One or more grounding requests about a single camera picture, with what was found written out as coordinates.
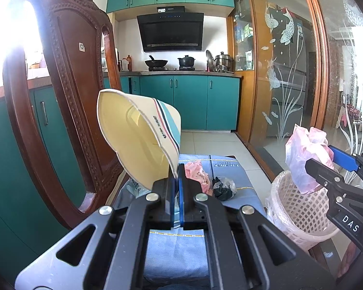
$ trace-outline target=blue gripper pad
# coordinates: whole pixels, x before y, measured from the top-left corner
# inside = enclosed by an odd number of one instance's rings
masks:
[[[353,156],[343,152],[334,146],[328,146],[333,151],[333,162],[346,169],[347,171],[358,170],[358,165]]]

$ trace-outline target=tiled backsplash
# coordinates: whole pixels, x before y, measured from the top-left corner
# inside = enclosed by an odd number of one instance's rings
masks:
[[[137,19],[119,22],[118,42],[116,47],[120,53],[120,60],[128,54],[133,59],[133,71],[147,71],[146,60],[151,54],[155,60],[167,60],[165,66],[169,70],[179,69],[178,58],[189,55],[195,58],[195,69],[206,70],[206,50],[210,50],[215,57],[223,51],[227,54],[226,19],[216,16],[205,16],[203,22],[202,51],[156,51],[144,52],[142,49],[140,31]]]

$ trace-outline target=paper cup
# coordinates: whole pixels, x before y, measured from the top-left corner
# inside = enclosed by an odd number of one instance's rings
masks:
[[[157,99],[120,90],[99,92],[97,116],[101,132],[124,169],[151,190],[155,181],[177,178],[180,152],[179,112]]]

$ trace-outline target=pink plastic bag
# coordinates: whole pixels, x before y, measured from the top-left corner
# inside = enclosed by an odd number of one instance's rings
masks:
[[[202,192],[212,196],[211,181],[208,174],[204,172],[200,160],[187,162],[184,169],[187,178],[198,181],[202,187]]]
[[[292,174],[293,183],[302,194],[310,194],[322,188],[305,171],[308,159],[316,159],[333,169],[333,152],[328,147],[327,133],[316,128],[302,128],[295,124],[292,136],[285,145],[285,162]]]

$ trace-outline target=black pot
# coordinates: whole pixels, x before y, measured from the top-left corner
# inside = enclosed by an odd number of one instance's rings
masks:
[[[167,60],[155,60],[152,56],[150,56],[152,60],[145,61],[145,64],[148,67],[165,67],[168,63]]]
[[[195,59],[193,57],[185,56],[184,58],[178,58],[180,67],[193,67]]]

